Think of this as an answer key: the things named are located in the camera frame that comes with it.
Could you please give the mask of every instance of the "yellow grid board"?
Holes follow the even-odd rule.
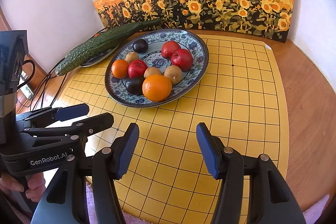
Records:
[[[129,108],[109,97],[104,60],[81,68],[64,89],[65,105],[87,103],[89,116],[110,112],[111,129],[89,137],[93,155],[122,136],[130,122],[140,128],[127,174],[115,181],[123,210],[154,224],[210,223],[220,183],[204,164],[196,125],[205,122],[225,146],[242,155],[266,153],[285,177],[289,126],[285,93],[272,50],[260,41],[199,35],[209,65],[201,81],[181,98],[154,108]],[[240,223],[246,221],[249,180],[244,179]]]

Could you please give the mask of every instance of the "human hand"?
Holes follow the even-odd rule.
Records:
[[[31,199],[33,202],[40,201],[44,191],[45,191],[45,180],[43,173],[33,174],[27,181],[28,188],[26,190],[26,197]],[[23,192],[25,189],[21,183],[19,183],[11,175],[2,172],[0,178],[0,190],[6,195],[11,195],[12,191]]]

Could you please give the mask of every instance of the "purple cloth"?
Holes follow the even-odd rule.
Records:
[[[98,224],[96,211],[95,211],[95,202],[93,200],[93,190],[90,184],[86,184],[86,199],[87,199],[87,207],[89,213],[90,224]],[[329,199],[329,195],[326,195],[312,207],[310,207],[307,211],[303,213],[303,216],[306,220],[307,224],[314,224],[316,220],[322,214],[323,208],[326,205]],[[149,224],[144,220],[141,220],[137,217],[134,217],[128,213],[123,212],[125,221],[127,224]]]

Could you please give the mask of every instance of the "black device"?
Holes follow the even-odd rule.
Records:
[[[138,125],[131,123],[110,147],[86,157],[87,138],[110,128],[113,116],[102,113],[68,127],[46,128],[87,115],[88,105],[16,115],[16,92],[28,52],[26,32],[0,32],[0,50],[0,171],[11,174],[26,190],[28,176],[58,168],[39,203],[27,199],[25,193],[15,193],[21,210],[33,214],[31,224],[89,224],[86,176],[92,176],[99,224],[125,224],[113,181],[127,172],[139,138]],[[222,179],[212,224],[239,223],[244,175],[250,176],[247,224],[305,223],[288,185],[267,155],[247,157],[224,147],[204,123],[197,125],[196,136],[209,173]],[[21,223],[2,195],[0,212],[6,224]]]

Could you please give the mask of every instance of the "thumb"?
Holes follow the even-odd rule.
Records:
[[[24,187],[15,178],[7,173],[1,173],[0,178],[1,188],[7,188],[12,191],[24,192]]]

